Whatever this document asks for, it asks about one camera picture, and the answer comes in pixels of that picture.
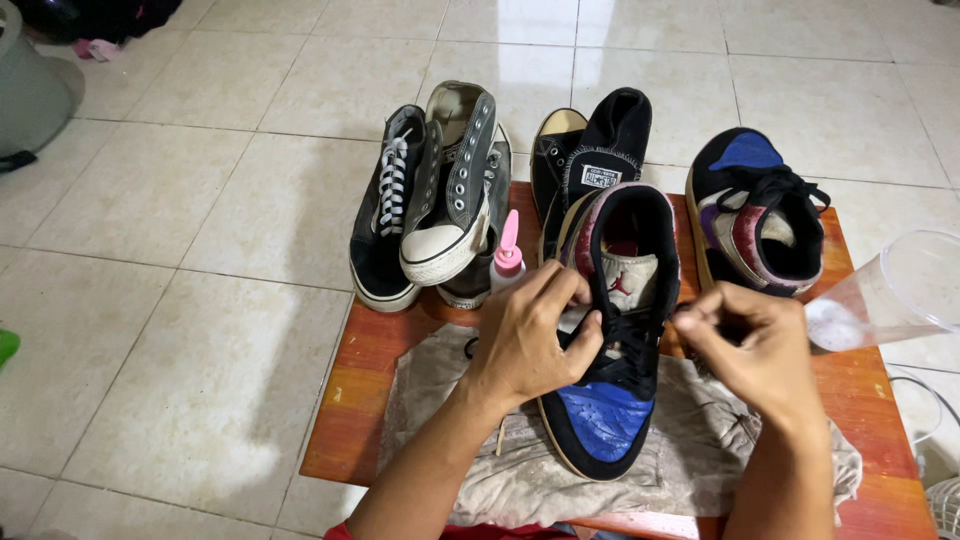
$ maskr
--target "high-top sneaker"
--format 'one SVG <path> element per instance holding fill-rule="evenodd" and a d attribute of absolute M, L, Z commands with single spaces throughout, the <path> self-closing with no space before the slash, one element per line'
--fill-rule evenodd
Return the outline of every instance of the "high-top sneaker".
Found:
<path fill-rule="evenodd" d="M 493 147 L 487 156 L 484 172 L 485 188 L 490 199 L 490 226 L 487 228 L 486 248 L 459 274 L 437 285 L 437 292 L 448 306 L 475 309 L 490 296 L 490 264 L 493 252 L 500 245 L 503 224 L 507 221 L 510 203 L 510 140 L 503 126 L 497 124 Z"/>
<path fill-rule="evenodd" d="M 427 102 L 426 121 L 428 142 L 400 244 L 400 266 L 421 286 L 456 276 L 484 247 L 493 96 L 477 85 L 440 83 Z"/>
<path fill-rule="evenodd" d="M 564 184 L 566 160 L 580 144 L 587 119 L 573 109 L 557 109 L 547 115 L 540 124 L 530 153 L 530 188 L 540 218 L 545 238 L 556 238 L 564 222 L 565 199 L 558 197 Z M 553 256 L 556 245 L 538 245 L 540 261 Z"/>
<path fill-rule="evenodd" d="M 571 127 L 579 127 L 571 114 L 564 113 L 564 116 Z M 652 122 L 650 100 L 634 88 L 618 88 L 597 105 L 576 149 L 564 159 L 564 175 L 555 196 L 558 200 L 543 220 L 540 260 L 554 257 L 556 246 L 550 244 L 550 238 L 556 237 L 558 221 L 563 221 L 576 201 L 595 189 L 640 180 Z M 535 174 L 540 177 L 546 173 L 543 167 L 538 167 L 536 172 L 531 170 L 531 183 Z M 538 186 L 547 184 L 543 180 L 537 183 Z"/>
<path fill-rule="evenodd" d="M 587 279 L 603 315 L 604 347 L 580 381 L 538 398 L 540 412 L 570 469 L 609 481 L 627 473 L 650 428 L 660 336 L 680 293 L 673 206 L 648 184 L 593 191 L 570 207 L 560 239 L 557 258 Z M 561 317 L 562 346 L 585 314 Z"/>
<path fill-rule="evenodd" d="M 723 280 L 789 297 L 816 283 L 824 226 L 810 195 L 829 207 L 827 194 L 783 164 L 761 132 L 714 137 L 686 180 L 700 287 Z"/>
<path fill-rule="evenodd" d="M 399 252 L 413 171 L 420 165 L 425 139 L 421 108 L 405 105 L 387 120 L 380 159 L 353 222 L 353 288 L 364 304 L 377 311 L 404 309 L 420 294 L 420 287 L 403 274 Z"/>

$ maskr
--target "hand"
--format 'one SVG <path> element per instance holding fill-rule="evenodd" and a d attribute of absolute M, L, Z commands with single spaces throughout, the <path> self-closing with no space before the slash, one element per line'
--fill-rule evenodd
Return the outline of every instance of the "hand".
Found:
<path fill-rule="evenodd" d="M 748 327 L 739 346 L 717 332 L 717 325 L 731 323 Z M 673 324 L 717 378 L 765 422 L 800 437 L 827 427 L 799 302 L 718 282 L 679 310 Z"/>
<path fill-rule="evenodd" d="M 590 304 L 589 284 L 548 260 L 483 304 L 477 353 L 460 381 L 499 407 L 517 405 L 580 379 L 603 345 L 601 316 L 591 311 L 580 334 L 561 349 L 557 320 L 567 303 Z"/>

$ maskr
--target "forearm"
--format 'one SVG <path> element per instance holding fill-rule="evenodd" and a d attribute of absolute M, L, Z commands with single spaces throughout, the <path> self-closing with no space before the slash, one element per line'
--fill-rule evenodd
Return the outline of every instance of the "forearm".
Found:
<path fill-rule="evenodd" d="M 503 408 L 461 380 L 357 505 L 347 523 L 353 537 L 438 538 L 480 446 L 509 411 Z"/>
<path fill-rule="evenodd" d="M 724 540 L 833 538 L 833 467 L 826 416 L 805 430 L 763 432 L 736 489 Z"/>

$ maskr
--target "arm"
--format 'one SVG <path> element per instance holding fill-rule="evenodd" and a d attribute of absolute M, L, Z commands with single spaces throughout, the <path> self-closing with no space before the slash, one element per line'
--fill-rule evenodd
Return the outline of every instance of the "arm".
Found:
<path fill-rule="evenodd" d="M 833 538 L 833 468 L 803 306 L 719 282 L 674 316 L 674 325 L 763 431 L 737 486 L 724 540 Z M 739 346 L 718 324 L 746 326 Z"/>
<path fill-rule="evenodd" d="M 590 302 L 587 282 L 556 261 L 484 303 L 477 354 L 449 398 L 387 464 L 347 521 L 356 540 L 436 539 L 480 445 L 514 407 L 576 382 L 603 344 L 600 314 L 564 351 L 557 319 Z"/>

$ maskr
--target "pink bottle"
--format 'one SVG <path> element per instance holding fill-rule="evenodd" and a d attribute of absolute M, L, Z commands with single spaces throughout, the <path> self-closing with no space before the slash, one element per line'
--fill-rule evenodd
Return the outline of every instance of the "pink bottle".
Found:
<path fill-rule="evenodd" d="M 516 246 L 516 233 L 519 229 L 520 216 L 516 210 L 510 210 L 507 222 L 503 226 L 500 236 L 500 245 L 493 253 L 490 263 L 490 292 L 495 293 L 510 283 L 520 279 L 527 271 L 523 262 L 523 253 Z"/>

